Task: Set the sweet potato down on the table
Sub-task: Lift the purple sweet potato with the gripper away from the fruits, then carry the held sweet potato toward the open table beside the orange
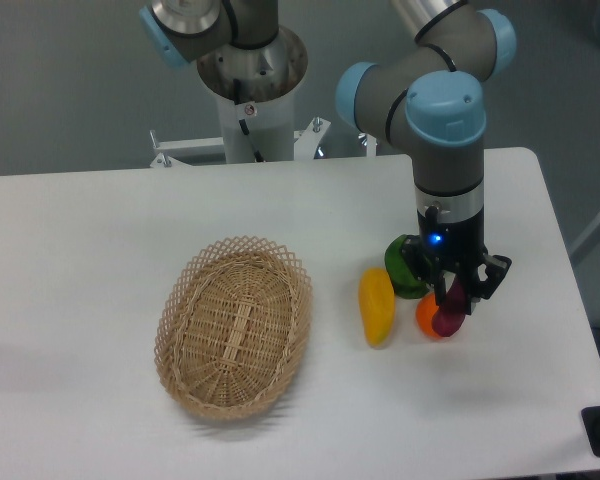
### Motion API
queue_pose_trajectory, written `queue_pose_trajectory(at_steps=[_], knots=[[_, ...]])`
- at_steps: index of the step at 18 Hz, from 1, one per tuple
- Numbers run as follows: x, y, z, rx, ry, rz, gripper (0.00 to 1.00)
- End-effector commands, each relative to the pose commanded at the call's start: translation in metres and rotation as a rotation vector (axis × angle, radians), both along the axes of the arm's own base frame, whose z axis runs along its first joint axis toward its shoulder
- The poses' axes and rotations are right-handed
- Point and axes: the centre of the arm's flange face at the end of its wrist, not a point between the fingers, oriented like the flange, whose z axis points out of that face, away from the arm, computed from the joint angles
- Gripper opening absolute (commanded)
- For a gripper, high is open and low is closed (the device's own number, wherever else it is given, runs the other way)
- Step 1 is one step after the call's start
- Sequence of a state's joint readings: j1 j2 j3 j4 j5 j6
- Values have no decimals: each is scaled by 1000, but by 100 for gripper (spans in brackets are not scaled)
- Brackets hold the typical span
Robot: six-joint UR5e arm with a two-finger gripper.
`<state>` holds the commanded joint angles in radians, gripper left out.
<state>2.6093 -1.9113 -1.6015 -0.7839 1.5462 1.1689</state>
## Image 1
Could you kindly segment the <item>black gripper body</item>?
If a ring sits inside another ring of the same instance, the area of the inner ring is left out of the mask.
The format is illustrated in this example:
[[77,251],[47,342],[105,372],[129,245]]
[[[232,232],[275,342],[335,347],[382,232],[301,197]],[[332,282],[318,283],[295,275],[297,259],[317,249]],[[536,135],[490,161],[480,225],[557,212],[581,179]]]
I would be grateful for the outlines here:
[[456,274],[464,285],[483,253],[484,209],[459,222],[441,222],[442,214],[437,207],[429,206],[425,213],[417,213],[419,234],[425,248],[438,255],[444,272]]

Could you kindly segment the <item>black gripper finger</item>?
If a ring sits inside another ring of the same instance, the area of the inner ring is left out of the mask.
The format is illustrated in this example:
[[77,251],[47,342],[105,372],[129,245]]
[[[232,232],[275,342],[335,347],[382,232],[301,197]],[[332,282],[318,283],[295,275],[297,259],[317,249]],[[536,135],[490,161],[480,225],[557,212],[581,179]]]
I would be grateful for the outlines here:
[[442,259],[425,248],[420,236],[407,235],[402,243],[402,258],[412,275],[433,289],[437,305],[446,298],[446,280]]
[[483,253],[478,265],[470,271],[464,284],[465,313],[471,315],[477,303],[489,300],[505,279],[512,260],[503,255]]

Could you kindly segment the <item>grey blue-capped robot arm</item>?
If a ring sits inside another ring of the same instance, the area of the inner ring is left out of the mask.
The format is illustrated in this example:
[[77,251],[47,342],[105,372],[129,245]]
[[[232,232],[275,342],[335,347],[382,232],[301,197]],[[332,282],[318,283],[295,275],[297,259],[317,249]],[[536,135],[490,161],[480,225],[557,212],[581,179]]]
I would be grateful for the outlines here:
[[[407,270],[444,311],[470,313],[490,298],[511,262],[484,243],[486,113],[482,85],[512,61],[515,30],[495,10],[465,1],[398,1],[416,48],[400,61],[349,67],[335,91],[342,120],[408,155],[419,232],[400,249]],[[140,21],[164,61],[195,65],[229,107],[230,162],[288,159],[293,131],[275,127],[266,103],[291,94],[306,51],[274,1],[154,1]]]

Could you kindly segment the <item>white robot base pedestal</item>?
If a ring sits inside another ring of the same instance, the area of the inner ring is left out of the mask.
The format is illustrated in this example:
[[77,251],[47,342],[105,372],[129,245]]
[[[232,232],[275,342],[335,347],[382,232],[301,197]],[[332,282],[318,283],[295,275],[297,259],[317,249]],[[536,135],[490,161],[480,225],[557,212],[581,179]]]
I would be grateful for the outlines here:
[[304,43],[280,26],[276,37],[258,49],[227,44],[196,62],[201,82],[214,97],[222,138],[229,143],[238,129],[256,139],[282,129],[295,131],[295,94],[308,67]]

